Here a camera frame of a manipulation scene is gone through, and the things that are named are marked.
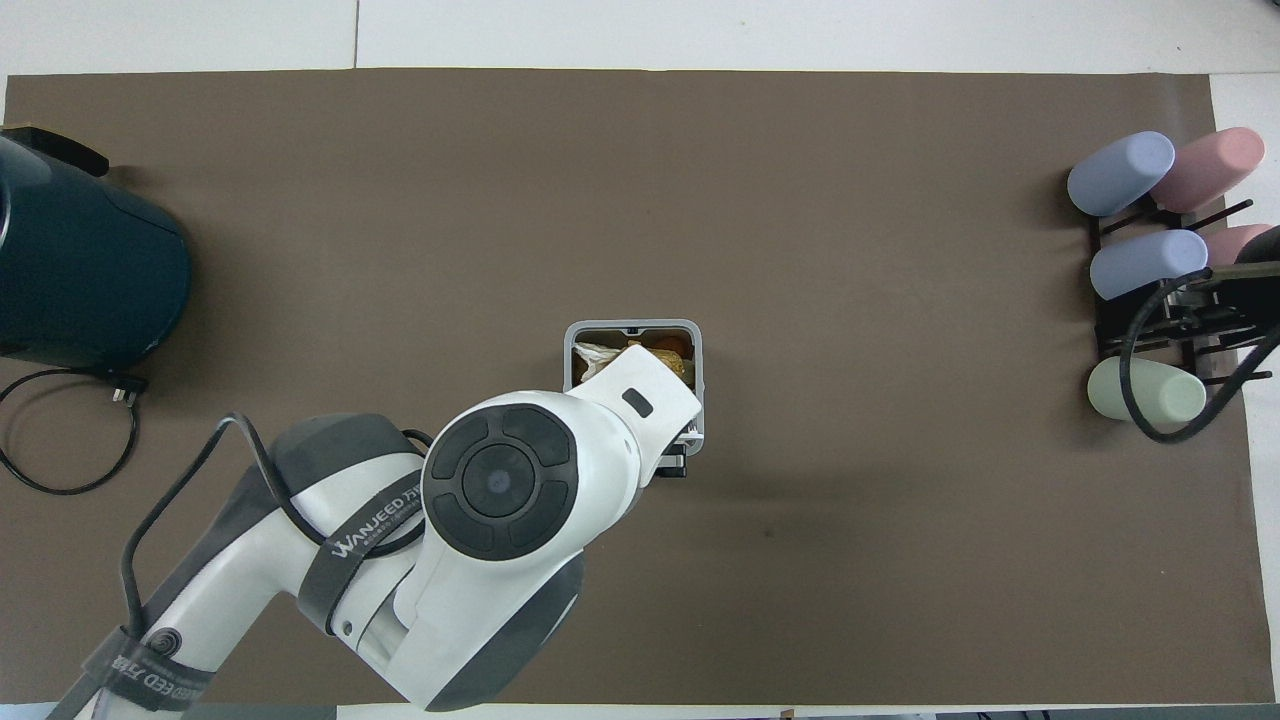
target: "circular button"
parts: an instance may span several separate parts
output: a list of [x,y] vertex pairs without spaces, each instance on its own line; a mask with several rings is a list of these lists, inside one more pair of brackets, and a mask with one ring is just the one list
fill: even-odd
[[490,445],[462,470],[462,495],[476,512],[506,518],[534,495],[534,465],[509,445]]

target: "black cable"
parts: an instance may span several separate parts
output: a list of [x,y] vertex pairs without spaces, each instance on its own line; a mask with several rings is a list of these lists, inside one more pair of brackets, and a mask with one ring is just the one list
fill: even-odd
[[[52,370],[40,370],[38,373],[32,373],[29,375],[18,378],[17,380],[9,383],[9,387],[4,388],[4,391],[0,391],[0,402],[4,402],[5,398],[8,398],[9,395],[13,393],[13,391],[18,389],[23,384],[36,378],[44,378],[46,375],[84,375],[110,382],[110,377],[104,377],[101,373],[92,373],[88,370],[70,370],[64,368],[56,368]],[[133,455],[133,447],[138,443],[138,407],[133,402],[127,402],[125,405],[129,409],[129,439],[125,441],[124,451],[120,452],[120,456],[115,460],[115,464],[111,465],[111,469],[108,470],[106,474],[99,477],[96,480],[91,480],[82,486],[76,486],[70,488],[49,487],[44,483],[37,482],[27,473],[22,471],[22,469],[18,468],[18,465],[13,461],[13,459],[10,459],[4,452],[3,448],[0,448],[0,465],[4,465],[6,470],[13,473],[13,477],[18,478],[18,480],[22,482],[22,484],[29,487],[31,489],[36,489],[47,495],[61,495],[61,496],[81,495],[93,488],[101,487],[104,483],[106,483],[106,480],[114,478],[116,473],[119,473],[120,469],[124,468],[124,464],[129,461],[129,456]]]
[[1277,324],[1271,328],[1266,336],[1263,336],[1258,346],[1254,347],[1253,351],[1249,352],[1248,357],[1245,357],[1228,377],[1226,382],[1224,382],[1217,392],[1213,393],[1213,398],[1208,401],[1203,410],[1201,410],[1199,415],[1196,415],[1189,423],[1171,433],[1162,433],[1152,427],[1151,421],[1142,414],[1142,410],[1138,407],[1138,400],[1133,395],[1133,354],[1138,345],[1138,336],[1142,334],[1142,328],[1146,325],[1147,319],[1151,318],[1152,313],[1156,311],[1156,307],[1158,307],[1166,297],[1178,292],[1188,283],[1207,279],[1210,277],[1212,277],[1212,269],[1210,268],[1196,270],[1194,273],[1174,278],[1152,293],[1152,296],[1143,302],[1142,307],[1138,309],[1138,313],[1134,314],[1133,322],[1129,323],[1129,331],[1125,333],[1124,343],[1120,346],[1120,395],[1124,397],[1125,407],[1129,410],[1129,415],[1133,418],[1134,424],[1138,425],[1143,434],[1160,443],[1172,445],[1183,442],[1208,427],[1208,424],[1217,418],[1219,413],[1226,407],[1226,404],[1235,397],[1235,393],[1244,387],[1244,383],[1248,382],[1248,377],[1258,369],[1258,365],[1267,359],[1267,355],[1280,346],[1280,324]]
[[[147,512],[146,518],[143,518],[142,523],[134,528],[133,534],[131,534],[129,539],[124,543],[124,551],[120,553],[120,585],[124,591],[124,605],[129,616],[128,632],[134,639],[142,639],[143,633],[146,633],[146,620],[142,616],[142,597],[138,592],[138,580],[133,570],[133,557],[137,555],[138,544],[142,542],[142,537],[147,534],[147,530],[151,529],[151,525],[154,525],[156,520],[160,519],[160,515],[165,511],[165,509],[169,507],[169,503],[178,497],[178,493],[187,487],[187,483],[189,483],[205,462],[209,461],[209,456],[212,455],[214,448],[218,447],[219,441],[223,438],[223,433],[227,432],[227,428],[232,424],[237,425],[241,434],[243,434],[244,439],[248,441],[250,448],[253,454],[253,461],[257,465],[259,471],[262,473],[262,479],[271,493],[271,498],[275,500],[280,510],[284,511],[284,515],[289,519],[293,527],[317,546],[324,544],[325,539],[328,539],[325,534],[308,523],[293,505],[289,489],[285,487],[284,480],[280,479],[279,470],[276,470],[275,462],[271,461],[266,448],[262,446],[262,439],[257,436],[257,430],[253,428],[253,424],[248,420],[248,418],[241,415],[239,413],[229,413],[218,421],[218,427],[215,427],[212,434],[209,436],[209,439],[205,442],[205,447],[200,450],[200,454],[196,455],[196,459],[192,460],[191,465],[187,466],[182,475],[169,487],[168,491],[165,491],[160,500],[156,501],[155,506],[151,507],[151,511]],[[421,437],[410,436],[408,433],[411,432],[415,433],[415,436]],[[431,438],[426,433],[420,430],[404,430],[404,434],[406,437],[415,437],[415,439],[419,439],[420,442],[424,442],[421,438],[426,438],[425,445],[430,447]],[[422,520],[412,530],[404,533],[399,538],[378,544],[369,551],[365,557],[383,557],[398,550],[403,550],[421,538],[425,532],[426,520]]]

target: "velcro strap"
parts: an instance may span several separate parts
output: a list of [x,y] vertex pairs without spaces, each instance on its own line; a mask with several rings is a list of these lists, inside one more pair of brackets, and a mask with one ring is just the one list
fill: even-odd
[[333,611],[356,570],[378,543],[422,511],[421,497],[420,471],[413,470],[383,488],[320,546],[298,588],[298,610],[316,628],[334,634]]
[[131,638],[124,628],[108,635],[83,667],[100,688],[152,712],[187,710],[214,679],[214,673],[174,662]]

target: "brown table mat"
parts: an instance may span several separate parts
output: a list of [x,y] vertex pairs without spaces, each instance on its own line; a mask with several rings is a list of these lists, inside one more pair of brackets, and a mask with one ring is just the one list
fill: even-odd
[[[1272,700],[1239,404],[1161,447],[1083,393],[1065,172],[1212,131],[1204,77],[27,77],[6,119],[109,156],[189,231],[196,278],[128,470],[76,498],[0,478],[0,702],[58,697],[123,620],[120,544],[224,411],[268,437],[343,410],[435,432],[558,388],[564,328],[611,316],[701,325],[710,436],[590,547],[502,700]],[[125,429],[106,395],[6,407],[6,447],[91,477]],[[148,538],[145,591],[238,443]],[[397,696],[278,598],[206,697]]]

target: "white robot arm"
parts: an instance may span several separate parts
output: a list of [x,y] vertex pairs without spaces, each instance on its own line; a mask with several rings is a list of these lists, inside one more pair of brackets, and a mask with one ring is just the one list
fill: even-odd
[[271,461],[328,539],[302,534],[251,468],[142,607],[141,637],[109,635],[50,717],[180,716],[280,592],[411,703],[492,700],[568,615],[582,548],[630,510],[699,409],[634,347],[567,393],[471,407],[425,462],[378,415],[300,423]]

